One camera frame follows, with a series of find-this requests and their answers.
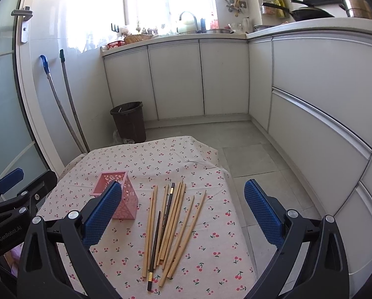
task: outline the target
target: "table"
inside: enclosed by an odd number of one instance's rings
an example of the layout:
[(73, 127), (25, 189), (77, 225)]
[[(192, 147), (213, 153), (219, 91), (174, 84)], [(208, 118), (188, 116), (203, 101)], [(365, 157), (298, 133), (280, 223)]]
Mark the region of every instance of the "table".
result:
[[(81, 210), (91, 198), (100, 172), (128, 170), (139, 199), (136, 219), (111, 220), (100, 242), (90, 248), (119, 294), (130, 299), (152, 295), (244, 298), (255, 284), (256, 276), (226, 183), (230, 176), (218, 166), (217, 151), (191, 136), (93, 150), (60, 180), (38, 214), (51, 220), (64, 217), (71, 210)], [(153, 291), (148, 293), (141, 267), (149, 197), (157, 185), (157, 216), (164, 186), (182, 179), (186, 194), (180, 219), (185, 216), (193, 195), (195, 204), (205, 190), (206, 198), (173, 279), (158, 287), (162, 270), (157, 268), (153, 274)], [(63, 244), (59, 244), (59, 251), (74, 288), (83, 292)]]

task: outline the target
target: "blue gripper pad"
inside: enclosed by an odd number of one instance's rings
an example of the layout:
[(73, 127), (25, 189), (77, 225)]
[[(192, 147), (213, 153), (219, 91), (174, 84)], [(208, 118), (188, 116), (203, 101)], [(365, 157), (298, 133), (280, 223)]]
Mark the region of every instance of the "blue gripper pad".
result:
[(96, 245), (100, 241), (121, 202), (121, 197), (121, 185), (118, 182), (113, 182), (99, 198), (96, 198), (96, 200), (99, 199), (99, 203), (84, 223), (84, 238), (82, 239), (82, 243), (86, 248)]
[(279, 249), (284, 242), (282, 223), (261, 190), (256, 181), (249, 180), (244, 186), (244, 197), (267, 241)]
[(3, 195), (24, 178), (24, 173), (21, 168), (16, 168), (12, 172), (6, 174), (0, 179), (0, 195)]

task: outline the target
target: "screw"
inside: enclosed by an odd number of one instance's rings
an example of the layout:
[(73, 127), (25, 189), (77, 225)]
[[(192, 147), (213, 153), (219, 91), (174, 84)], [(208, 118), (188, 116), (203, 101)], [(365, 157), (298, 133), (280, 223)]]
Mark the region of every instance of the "screw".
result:
[(287, 212), (287, 215), (289, 215), (289, 217), (291, 217), (291, 218), (297, 218), (298, 217), (298, 213), (295, 210), (292, 210), (292, 209)]
[(32, 219), (32, 222), (33, 224), (37, 224), (41, 221), (41, 217), (40, 216), (35, 216), (33, 219)]
[(334, 222), (334, 217), (331, 216), (331, 215), (327, 215), (327, 216), (326, 216), (326, 220), (327, 220), (329, 223), (333, 223), (333, 222)]
[(75, 211), (75, 210), (68, 214), (68, 217), (69, 217), (70, 219), (75, 219), (75, 218), (77, 218), (78, 216), (79, 216), (79, 213), (78, 213), (78, 211)]

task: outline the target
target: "door frame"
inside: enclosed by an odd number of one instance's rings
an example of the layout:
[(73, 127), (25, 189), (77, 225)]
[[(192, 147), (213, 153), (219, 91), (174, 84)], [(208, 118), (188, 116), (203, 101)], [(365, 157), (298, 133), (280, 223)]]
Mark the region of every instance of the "door frame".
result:
[[(20, 0), (20, 7), (29, 6), (32, 10), (33, 0)], [(59, 157), (52, 138), (49, 134), (45, 120), (43, 118), (41, 108), (39, 106), (37, 91), (35, 89), (32, 61), (29, 42), (20, 43), (21, 21), (17, 22), (16, 26), (16, 69), (19, 79), (19, 88), (21, 98), (23, 100), (25, 113), (27, 115), (32, 133), (35, 137), (35, 142), (38, 144), (43, 157), (45, 158), (51, 170), (56, 172), (59, 176), (63, 170), (64, 165)]]

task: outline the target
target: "black chopstick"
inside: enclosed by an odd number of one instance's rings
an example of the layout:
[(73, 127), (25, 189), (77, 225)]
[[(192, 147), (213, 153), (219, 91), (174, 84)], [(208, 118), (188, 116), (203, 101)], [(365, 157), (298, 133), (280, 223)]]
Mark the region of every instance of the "black chopstick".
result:
[(147, 283), (147, 291), (151, 291), (151, 286), (153, 284), (152, 280), (153, 280), (153, 271), (154, 271), (154, 260), (155, 260), (156, 249), (157, 249), (157, 238), (159, 234), (160, 217), (161, 217), (161, 211), (159, 211), (159, 216), (157, 218), (156, 234), (154, 236), (153, 251), (151, 252), (149, 278), (148, 278), (149, 282)]
[(175, 189), (175, 183), (172, 183), (172, 185), (171, 185), (171, 191), (169, 192), (169, 197), (168, 197), (167, 210), (165, 211), (165, 217), (164, 217), (164, 223), (163, 223), (163, 231), (161, 233), (162, 236), (161, 236), (161, 239), (160, 239), (160, 247), (161, 247), (161, 243), (163, 242), (163, 235), (164, 235), (165, 227), (167, 226), (169, 209), (171, 208), (171, 202), (172, 202), (172, 193), (174, 192), (174, 189)]

